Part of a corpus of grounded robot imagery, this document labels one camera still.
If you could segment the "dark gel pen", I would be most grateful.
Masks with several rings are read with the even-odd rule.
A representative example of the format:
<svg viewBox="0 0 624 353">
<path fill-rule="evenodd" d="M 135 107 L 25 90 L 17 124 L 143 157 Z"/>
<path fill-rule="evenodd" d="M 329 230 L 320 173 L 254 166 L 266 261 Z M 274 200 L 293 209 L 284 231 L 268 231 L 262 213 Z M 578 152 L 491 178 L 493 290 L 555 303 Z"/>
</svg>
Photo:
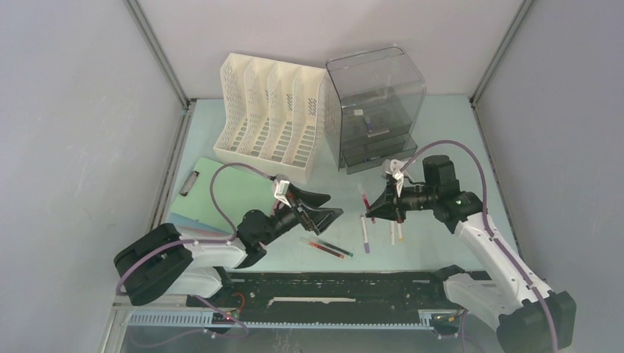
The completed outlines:
<svg viewBox="0 0 624 353">
<path fill-rule="evenodd" d="M 327 247 L 327 248 L 329 248 L 329 249 L 335 250 L 335 251 L 337 251 L 337 252 L 340 252 L 340 253 L 342 253 L 342 254 L 345 254 L 345 255 L 347 255 L 348 257 L 353 257 L 353 256 L 354 256 L 352 252 L 349 252 L 349 251 L 347 251 L 347 250 L 345 250 L 345 249 L 342 249 L 342 248 L 340 248 L 340 247 L 338 247 L 338 246 L 335 246 L 335 245 L 333 245 L 333 244 L 331 244 L 331 243 L 328 243 L 327 241 L 324 241 L 324 240 L 318 240 L 318 242 L 319 242 L 321 245 L 323 245 L 323 246 L 325 246 L 325 247 Z"/>
</svg>

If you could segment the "clear gel pen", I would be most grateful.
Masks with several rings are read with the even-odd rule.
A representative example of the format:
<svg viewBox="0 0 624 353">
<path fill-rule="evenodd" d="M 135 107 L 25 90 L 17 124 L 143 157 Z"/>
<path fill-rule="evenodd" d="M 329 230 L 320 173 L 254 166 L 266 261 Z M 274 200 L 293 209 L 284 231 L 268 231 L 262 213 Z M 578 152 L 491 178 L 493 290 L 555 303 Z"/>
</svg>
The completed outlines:
<svg viewBox="0 0 624 353">
<path fill-rule="evenodd" d="M 372 162 L 372 161 L 377 161 L 377 160 L 381 160 L 384 161 L 386 159 L 388 159 L 391 155 L 388 154 L 381 154 L 381 155 L 374 155 L 371 157 L 365 157 L 362 159 L 363 163 L 368 163 L 368 162 Z"/>
</svg>

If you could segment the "smoky transparent drawer cabinet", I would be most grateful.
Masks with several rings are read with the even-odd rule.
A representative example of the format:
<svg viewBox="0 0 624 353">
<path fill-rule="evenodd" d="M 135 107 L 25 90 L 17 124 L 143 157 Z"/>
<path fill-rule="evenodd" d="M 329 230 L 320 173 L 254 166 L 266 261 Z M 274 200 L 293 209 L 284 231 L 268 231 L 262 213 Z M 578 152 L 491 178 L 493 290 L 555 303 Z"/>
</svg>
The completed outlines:
<svg viewBox="0 0 624 353">
<path fill-rule="evenodd" d="M 374 155 L 387 160 L 411 157 L 413 138 L 426 95 L 425 78 L 399 46 L 387 46 L 329 59 L 325 63 L 340 110 L 327 124 L 327 139 L 339 169 L 355 174 L 385 161 L 363 163 Z M 365 116 L 375 132 L 367 133 Z"/>
</svg>

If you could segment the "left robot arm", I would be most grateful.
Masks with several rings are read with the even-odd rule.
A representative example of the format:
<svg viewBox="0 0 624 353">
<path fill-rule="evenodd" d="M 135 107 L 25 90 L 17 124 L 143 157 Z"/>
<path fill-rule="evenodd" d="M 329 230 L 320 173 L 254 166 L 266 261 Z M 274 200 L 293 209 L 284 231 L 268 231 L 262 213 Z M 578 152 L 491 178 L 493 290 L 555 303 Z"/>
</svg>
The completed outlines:
<svg viewBox="0 0 624 353">
<path fill-rule="evenodd" d="M 290 187 L 272 214 L 249 210 L 232 238 L 180 232 L 164 223 L 121 250 L 113 259 L 120 280 L 116 291 L 134 306 L 165 295 L 200 296 L 224 306 L 233 296 L 227 270 L 249 268 L 267 255 L 267 247 L 301 226 L 322 234 L 343 214 L 326 207 L 330 195 Z"/>
</svg>

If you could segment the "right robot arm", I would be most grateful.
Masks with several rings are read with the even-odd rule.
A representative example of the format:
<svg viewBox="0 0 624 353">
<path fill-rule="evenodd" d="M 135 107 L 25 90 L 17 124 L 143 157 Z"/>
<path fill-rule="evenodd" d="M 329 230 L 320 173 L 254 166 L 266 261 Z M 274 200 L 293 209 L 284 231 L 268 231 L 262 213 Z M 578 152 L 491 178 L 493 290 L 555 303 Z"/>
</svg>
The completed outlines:
<svg viewBox="0 0 624 353">
<path fill-rule="evenodd" d="M 506 242 L 483 208 L 484 199 L 462 191 L 447 155 L 422 161 L 424 181 L 405 184 L 406 164 L 386 160 L 386 188 L 366 217 L 401 224 L 408 211 L 430 210 L 476 257 L 495 287 L 488 288 L 456 265 L 439 270 L 428 287 L 437 307 L 455 303 L 493 329 L 505 352 L 554 352 L 571 346 L 577 305 L 555 292 Z"/>
</svg>

